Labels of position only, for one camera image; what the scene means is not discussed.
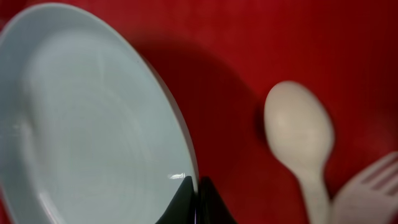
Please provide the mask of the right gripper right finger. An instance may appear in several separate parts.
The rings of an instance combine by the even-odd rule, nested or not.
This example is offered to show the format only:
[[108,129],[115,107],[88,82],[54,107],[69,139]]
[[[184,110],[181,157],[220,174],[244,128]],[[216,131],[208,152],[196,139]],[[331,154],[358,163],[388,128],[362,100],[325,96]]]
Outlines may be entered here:
[[209,177],[202,177],[199,183],[198,224],[237,224]]

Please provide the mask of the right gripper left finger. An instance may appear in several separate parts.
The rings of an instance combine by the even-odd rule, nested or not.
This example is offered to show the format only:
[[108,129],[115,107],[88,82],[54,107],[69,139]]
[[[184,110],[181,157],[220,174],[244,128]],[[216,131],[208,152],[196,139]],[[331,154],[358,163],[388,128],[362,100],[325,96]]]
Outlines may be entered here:
[[194,224],[195,206],[196,197],[192,177],[186,176],[156,224]]

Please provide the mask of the light blue plate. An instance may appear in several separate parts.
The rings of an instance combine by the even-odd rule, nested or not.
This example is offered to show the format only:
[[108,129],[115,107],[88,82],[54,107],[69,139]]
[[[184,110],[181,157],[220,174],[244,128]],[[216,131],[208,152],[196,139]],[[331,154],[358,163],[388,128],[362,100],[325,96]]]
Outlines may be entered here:
[[156,71],[107,23],[37,4],[1,32],[1,199],[13,223],[155,223],[198,182]]

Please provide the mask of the white plastic spoon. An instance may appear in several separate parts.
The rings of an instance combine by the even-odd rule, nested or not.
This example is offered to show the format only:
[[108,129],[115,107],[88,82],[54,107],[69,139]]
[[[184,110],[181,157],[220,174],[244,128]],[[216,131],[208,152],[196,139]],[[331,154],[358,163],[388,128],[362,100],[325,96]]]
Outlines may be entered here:
[[268,93],[264,129],[271,152],[297,178],[310,223],[328,223],[330,199],[323,172],[335,135],[319,99],[303,85],[284,81]]

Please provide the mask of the white plastic fork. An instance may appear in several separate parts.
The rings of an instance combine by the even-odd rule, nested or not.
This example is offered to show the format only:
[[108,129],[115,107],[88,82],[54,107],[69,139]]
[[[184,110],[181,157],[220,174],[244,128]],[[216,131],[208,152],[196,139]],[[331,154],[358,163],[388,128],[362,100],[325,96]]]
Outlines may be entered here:
[[354,176],[333,201],[331,222],[391,223],[397,218],[397,153]]

